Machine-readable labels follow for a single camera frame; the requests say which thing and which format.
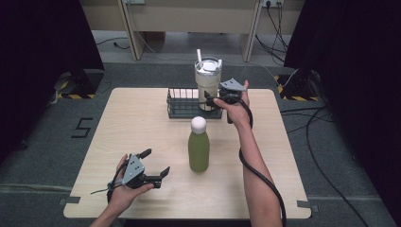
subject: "wooden table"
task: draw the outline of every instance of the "wooden table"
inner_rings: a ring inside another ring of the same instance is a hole
[[[114,89],[86,154],[71,197],[68,218],[96,218],[107,205],[106,188],[116,165],[126,153],[152,148],[143,160],[147,175],[170,172],[161,189],[141,195],[121,218],[249,218],[244,195],[239,141],[234,125],[221,119],[207,120],[210,165],[203,173],[191,171],[187,141],[190,119],[169,119],[167,88]],[[280,191],[288,218],[309,218],[310,209],[297,206],[307,201],[286,130],[271,90],[250,89],[253,132]]]

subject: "white straw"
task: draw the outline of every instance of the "white straw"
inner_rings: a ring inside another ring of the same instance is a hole
[[[200,69],[203,67],[203,62],[201,61],[201,50],[197,49],[197,53],[198,53],[198,63],[200,65]]]

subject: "human hand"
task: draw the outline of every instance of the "human hand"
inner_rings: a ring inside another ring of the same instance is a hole
[[[117,169],[124,164],[127,158],[128,158],[127,154],[121,158],[120,163],[117,166]],[[126,168],[123,168],[119,172],[117,179],[121,179],[124,177],[125,170]],[[115,212],[121,214],[131,206],[133,200],[135,200],[137,196],[149,191],[153,187],[154,185],[152,183],[145,184],[135,189],[129,188],[126,185],[118,186],[117,188],[114,189],[112,198],[108,206],[110,206]]]
[[[249,82],[245,80],[244,87],[248,89]],[[248,92],[242,92],[241,99],[247,104],[250,105],[250,100],[248,98]],[[225,109],[233,121],[234,125],[238,128],[239,126],[249,125],[250,118],[248,116],[247,111],[241,106],[241,104],[228,104],[219,98],[214,98],[213,101],[221,108]]]

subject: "forearm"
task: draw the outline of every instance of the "forearm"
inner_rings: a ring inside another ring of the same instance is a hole
[[[245,161],[273,183],[249,124],[238,124],[239,142]],[[253,227],[280,226],[280,205],[272,190],[244,166],[244,187]]]
[[[109,227],[121,215],[118,211],[107,206],[101,215],[91,224],[91,227]]]

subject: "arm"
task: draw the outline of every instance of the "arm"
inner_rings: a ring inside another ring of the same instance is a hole
[[[123,165],[124,161],[127,160],[127,157],[128,156],[126,154],[121,158],[117,169]],[[123,178],[124,172],[125,169],[120,171],[117,178]],[[91,224],[91,227],[111,226],[113,222],[131,206],[133,200],[135,200],[137,196],[149,191],[151,188],[153,188],[152,183],[145,184],[136,189],[129,188],[126,185],[117,187],[113,192],[110,203],[100,214],[100,216]]]
[[[245,81],[245,87],[248,88],[248,86],[248,81]],[[248,94],[246,92],[242,94],[242,99],[249,105]],[[269,170],[254,139],[249,117],[245,109],[239,104],[229,105],[218,98],[215,98],[214,102],[219,107],[226,109],[228,115],[233,120],[238,131],[239,143],[245,160],[273,183]],[[245,196],[252,226],[282,226],[280,204],[276,195],[245,166],[243,166],[243,175]]]

